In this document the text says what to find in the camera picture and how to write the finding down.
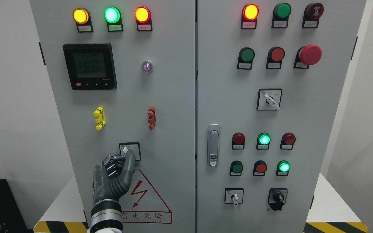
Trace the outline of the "dark grey robotic hand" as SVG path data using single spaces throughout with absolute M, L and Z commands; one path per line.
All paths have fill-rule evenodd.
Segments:
M 105 199 L 119 200 L 129 191 L 136 155 L 131 149 L 123 150 L 124 156 L 108 155 L 102 163 L 95 165 L 92 178 L 94 204 Z

